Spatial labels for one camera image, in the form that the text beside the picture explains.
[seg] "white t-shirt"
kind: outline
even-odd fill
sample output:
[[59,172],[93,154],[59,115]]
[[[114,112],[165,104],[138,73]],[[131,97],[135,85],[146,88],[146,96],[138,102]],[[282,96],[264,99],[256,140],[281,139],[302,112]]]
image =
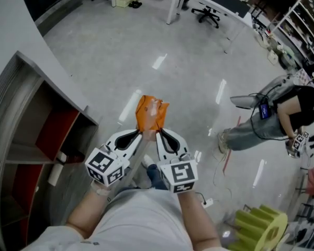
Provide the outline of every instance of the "white t-shirt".
[[[127,190],[106,208],[89,239],[67,226],[48,227],[24,251],[193,250],[178,198],[163,190]],[[226,250],[221,247],[209,251]]]

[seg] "power strip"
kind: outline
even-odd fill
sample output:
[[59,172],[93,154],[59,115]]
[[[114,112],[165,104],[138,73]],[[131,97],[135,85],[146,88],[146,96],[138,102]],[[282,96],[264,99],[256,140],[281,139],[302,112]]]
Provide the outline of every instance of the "power strip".
[[212,206],[213,205],[213,199],[212,198],[209,198],[208,200],[206,200],[206,204],[204,204],[204,202],[201,203],[201,205],[203,206],[203,208],[207,208],[209,206]]

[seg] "yellow-green gear-shaped object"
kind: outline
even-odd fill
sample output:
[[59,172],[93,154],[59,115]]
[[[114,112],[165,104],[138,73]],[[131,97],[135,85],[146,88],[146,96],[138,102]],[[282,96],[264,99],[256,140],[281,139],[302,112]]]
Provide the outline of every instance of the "yellow-green gear-shaped object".
[[238,241],[230,244],[231,251],[270,251],[282,238],[286,226],[287,215],[280,211],[261,205],[250,212],[236,212],[236,232]]

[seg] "red tape on floor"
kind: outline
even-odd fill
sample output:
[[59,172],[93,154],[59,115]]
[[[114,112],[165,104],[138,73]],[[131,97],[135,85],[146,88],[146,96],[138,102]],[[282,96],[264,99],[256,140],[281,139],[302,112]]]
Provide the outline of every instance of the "red tape on floor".
[[[239,116],[239,120],[237,121],[237,127],[239,126],[240,122],[241,122],[241,116]],[[229,150],[229,152],[227,154],[227,159],[226,159],[226,162],[225,162],[225,166],[223,167],[223,170],[222,170],[223,174],[225,174],[225,170],[226,170],[227,164],[229,162],[230,154],[231,154],[231,150]]]

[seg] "shoe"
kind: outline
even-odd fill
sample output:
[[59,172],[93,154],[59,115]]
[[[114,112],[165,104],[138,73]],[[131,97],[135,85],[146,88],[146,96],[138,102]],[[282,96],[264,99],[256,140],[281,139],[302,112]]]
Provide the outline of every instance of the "shoe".
[[142,161],[142,166],[147,169],[149,166],[155,164],[155,162],[151,159],[150,156],[147,154],[144,155],[143,161]]
[[229,151],[228,145],[225,141],[225,133],[221,132],[218,134],[218,144],[220,152],[226,154]]

